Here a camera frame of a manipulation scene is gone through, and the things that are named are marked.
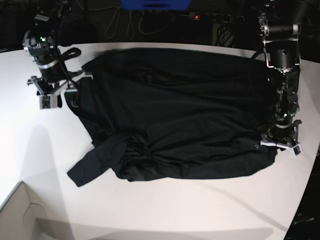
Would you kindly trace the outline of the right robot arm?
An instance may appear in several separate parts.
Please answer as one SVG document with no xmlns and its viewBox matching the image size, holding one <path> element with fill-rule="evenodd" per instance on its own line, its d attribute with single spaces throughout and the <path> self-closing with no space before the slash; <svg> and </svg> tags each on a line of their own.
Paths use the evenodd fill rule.
<svg viewBox="0 0 320 240">
<path fill-rule="evenodd" d="M 33 18 L 33 26 L 23 37 L 23 49 L 41 73 L 40 77 L 31 76 L 26 84 L 36 87 L 42 110 L 61 108 L 61 93 L 77 93 L 79 80 L 93 78 L 84 70 L 72 72 L 66 67 L 65 61 L 81 55 L 79 48 L 72 47 L 64 53 L 58 49 L 59 28 L 71 6 L 69 0 L 41 0 Z"/>
</svg>

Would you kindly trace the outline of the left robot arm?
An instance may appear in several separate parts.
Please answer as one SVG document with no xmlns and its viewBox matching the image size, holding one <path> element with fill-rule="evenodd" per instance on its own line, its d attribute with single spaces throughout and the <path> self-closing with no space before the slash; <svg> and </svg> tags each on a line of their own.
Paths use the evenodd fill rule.
<svg viewBox="0 0 320 240">
<path fill-rule="evenodd" d="M 294 157 L 303 151 L 298 140 L 302 122 L 295 119 L 300 110 L 299 36 L 301 22 L 313 3 L 312 0 L 267 0 L 258 7 L 261 52 L 267 68 L 274 71 L 272 79 L 277 94 L 273 121 L 261 136 L 260 144 L 287 150 Z"/>
</svg>

